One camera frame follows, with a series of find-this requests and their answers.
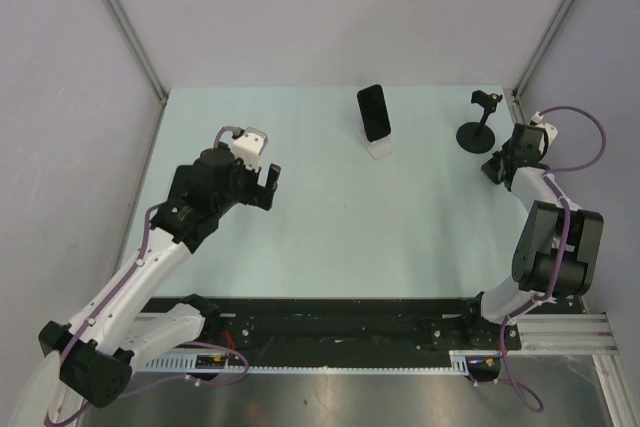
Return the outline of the black round-base phone stand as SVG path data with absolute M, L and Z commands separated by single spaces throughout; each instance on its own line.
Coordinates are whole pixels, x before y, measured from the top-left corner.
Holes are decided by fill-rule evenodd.
M 472 92 L 470 103 L 480 106 L 483 114 L 479 121 L 467 122 L 458 128 L 456 141 L 463 150 L 473 154 L 483 154 L 493 148 L 495 144 L 495 134 L 487 125 L 487 121 L 489 117 L 496 112 L 502 100 L 502 94 L 489 94 L 482 90 Z

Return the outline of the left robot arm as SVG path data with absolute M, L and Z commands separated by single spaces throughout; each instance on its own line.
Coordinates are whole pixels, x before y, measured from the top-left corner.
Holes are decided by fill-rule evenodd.
M 69 321 L 43 327 L 38 336 L 43 353 L 60 353 L 60 380 L 89 404 L 109 405 L 136 371 L 171 349 L 191 341 L 207 347 L 219 339 L 221 323 L 211 316 L 215 308 L 194 296 L 139 329 L 133 323 L 232 207 L 272 207 L 280 168 L 270 165 L 265 185 L 259 185 L 265 145 L 264 137 L 248 131 L 179 166 L 166 201 L 147 211 L 141 246 L 131 259 Z

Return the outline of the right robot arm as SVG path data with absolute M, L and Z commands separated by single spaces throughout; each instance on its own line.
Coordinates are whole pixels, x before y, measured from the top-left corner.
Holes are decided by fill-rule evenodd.
M 473 348 L 484 348 L 496 338 L 496 324 L 549 301 L 582 296 L 592 285 L 604 218 L 572 201 L 543 163 L 554 130 L 549 124 L 518 123 L 482 165 L 489 180 L 513 194 L 528 216 L 510 277 L 481 293 L 480 313 L 461 323 L 462 338 Z

